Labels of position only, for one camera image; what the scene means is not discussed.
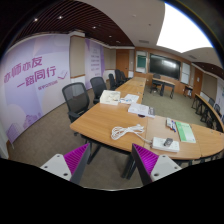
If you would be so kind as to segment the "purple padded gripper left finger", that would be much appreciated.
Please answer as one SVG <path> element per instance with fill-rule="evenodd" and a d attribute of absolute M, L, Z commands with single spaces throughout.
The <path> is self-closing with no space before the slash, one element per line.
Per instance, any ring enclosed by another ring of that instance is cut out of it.
<path fill-rule="evenodd" d="M 90 144 L 82 145 L 69 153 L 55 154 L 41 169 L 72 183 L 79 184 L 90 156 Z"/>

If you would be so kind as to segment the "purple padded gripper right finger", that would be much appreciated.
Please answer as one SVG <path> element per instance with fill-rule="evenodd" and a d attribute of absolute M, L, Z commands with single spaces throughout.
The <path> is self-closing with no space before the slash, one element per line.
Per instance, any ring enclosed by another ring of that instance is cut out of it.
<path fill-rule="evenodd" d="M 156 155 L 137 144 L 132 144 L 132 156 L 143 185 L 150 184 L 181 170 L 181 167 L 167 155 Z"/>

